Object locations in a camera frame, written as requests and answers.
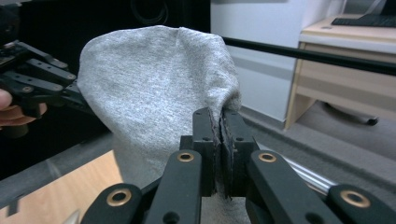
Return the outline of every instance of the human hand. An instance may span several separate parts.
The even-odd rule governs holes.
[[[0,129],[3,126],[19,126],[35,120],[23,115],[21,107],[11,105],[12,96],[9,92],[0,89]],[[40,113],[47,111],[46,104],[40,104]]]

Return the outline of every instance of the black metal bracket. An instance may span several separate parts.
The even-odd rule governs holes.
[[[223,110],[220,138],[208,108],[192,117],[193,136],[181,136],[180,150],[170,156],[161,179],[143,189],[125,184],[105,189],[82,223],[200,223],[201,197],[210,197],[220,188],[215,179],[223,181],[224,200],[246,198],[248,216],[255,224],[396,220],[395,211],[354,186],[333,186],[326,198],[319,197],[281,155],[259,149],[237,112]],[[123,192],[128,188],[131,197]],[[114,207],[109,200],[125,205]]]
[[[66,63],[19,41],[0,50],[0,88],[9,91],[13,104],[29,117],[41,118],[40,103],[68,105],[93,114]]]

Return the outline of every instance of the gray floor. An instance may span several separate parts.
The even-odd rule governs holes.
[[[396,210],[396,121],[375,126],[316,102],[290,129],[242,110],[259,145],[336,183],[372,192]]]
[[[396,210],[396,121],[381,119],[367,126],[365,120],[316,103],[284,131],[254,111],[241,114],[262,149],[275,150],[336,183],[364,188]],[[19,197],[109,151],[111,138],[107,133],[86,141],[1,181],[0,208],[15,206]]]

